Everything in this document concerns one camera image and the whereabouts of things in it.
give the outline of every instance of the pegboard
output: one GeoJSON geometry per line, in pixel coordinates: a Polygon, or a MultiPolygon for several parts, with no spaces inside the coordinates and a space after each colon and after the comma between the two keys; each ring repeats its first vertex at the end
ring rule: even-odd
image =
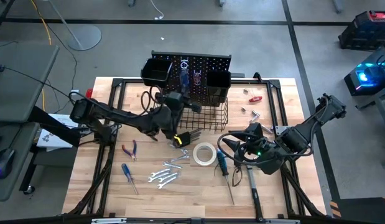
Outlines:
{"type": "Polygon", "coordinates": [[[152,58],[169,60],[173,62],[172,73],[167,80],[167,86],[163,89],[164,94],[170,93],[171,91],[181,91],[181,66],[182,63],[183,67],[185,67],[187,64],[189,97],[193,102],[199,103],[202,106],[213,106],[213,102],[209,101],[206,87],[207,73],[210,71],[227,72],[231,63],[230,55],[218,56],[152,51],[152,58]]]}

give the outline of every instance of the blue pliers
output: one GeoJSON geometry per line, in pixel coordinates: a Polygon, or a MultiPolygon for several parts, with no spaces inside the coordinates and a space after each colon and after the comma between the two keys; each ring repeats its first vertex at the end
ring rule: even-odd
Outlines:
{"type": "Polygon", "coordinates": [[[126,149],[126,147],[125,147],[124,145],[122,145],[122,149],[123,149],[123,151],[124,151],[127,155],[129,155],[129,156],[131,157],[131,159],[132,159],[133,162],[134,162],[135,160],[137,160],[137,158],[136,158],[136,153],[137,153],[137,143],[136,143],[136,140],[133,140],[132,143],[133,143],[133,149],[132,149],[132,152],[129,152],[129,151],[126,149]]]}

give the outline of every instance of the black bin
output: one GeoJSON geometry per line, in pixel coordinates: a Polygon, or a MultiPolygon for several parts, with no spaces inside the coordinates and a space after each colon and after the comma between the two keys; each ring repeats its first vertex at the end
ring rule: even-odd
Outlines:
{"type": "Polygon", "coordinates": [[[150,58],[141,70],[141,78],[146,86],[165,88],[171,73],[172,62],[150,58]]]}
{"type": "Polygon", "coordinates": [[[227,98],[228,89],[231,86],[231,73],[208,72],[206,86],[209,102],[213,103],[215,106],[219,106],[220,103],[224,103],[227,98]]]}

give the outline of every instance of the wrench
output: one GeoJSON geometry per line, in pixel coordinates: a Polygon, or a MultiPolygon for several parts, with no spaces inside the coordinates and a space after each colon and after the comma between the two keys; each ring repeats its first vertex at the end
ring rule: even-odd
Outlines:
{"type": "Polygon", "coordinates": [[[188,154],[188,149],[177,148],[177,147],[173,146],[172,144],[169,144],[169,146],[172,146],[174,149],[180,149],[182,151],[182,153],[184,153],[184,154],[188,154]]]}
{"type": "Polygon", "coordinates": [[[158,179],[158,178],[160,178],[160,177],[164,177],[164,176],[166,176],[166,175],[169,175],[169,174],[170,174],[170,172],[166,172],[166,173],[157,175],[156,177],[148,177],[148,182],[151,183],[152,181],[154,181],[154,180],[156,180],[156,179],[158,179]]]}
{"type": "Polygon", "coordinates": [[[174,167],[174,168],[177,168],[177,169],[182,169],[182,166],[170,164],[170,163],[168,163],[166,161],[163,162],[163,166],[169,166],[169,167],[174,167]]]}
{"type": "Polygon", "coordinates": [[[160,170],[158,172],[151,173],[151,177],[155,177],[156,175],[161,174],[161,173],[166,172],[166,171],[169,171],[169,170],[171,170],[171,168],[162,169],[162,170],[160,170]]]}
{"type": "Polygon", "coordinates": [[[159,180],[159,183],[162,183],[164,180],[169,179],[170,177],[174,177],[174,176],[178,177],[178,176],[179,176],[179,173],[176,172],[176,173],[174,173],[174,174],[170,174],[170,175],[168,175],[168,176],[161,177],[161,178],[158,179],[158,180],[159,180]]]}
{"type": "Polygon", "coordinates": [[[179,161],[179,160],[182,160],[182,159],[189,159],[189,158],[190,158],[190,155],[186,154],[186,155],[184,155],[184,156],[180,156],[180,157],[178,157],[178,158],[171,159],[171,160],[169,161],[169,163],[172,163],[172,162],[175,162],[175,161],[179,161]]]}
{"type": "Polygon", "coordinates": [[[166,184],[170,183],[171,181],[175,180],[177,178],[177,176],[175,177],[172,177],[171,179],[167,180],[166,182],[164,182],[163,184],[158,184],[158,189],[162,189],[163,186],[165,186],[166,184]]]}

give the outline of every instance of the computer mouse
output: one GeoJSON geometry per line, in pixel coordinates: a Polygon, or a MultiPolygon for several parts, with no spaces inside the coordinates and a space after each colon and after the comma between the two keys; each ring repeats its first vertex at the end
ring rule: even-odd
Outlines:
{"type": "Polygon", "coordinates": [[[15,153],[11,148],[0,151],[0,179],[4,179],[10,174],[15,153]]]}

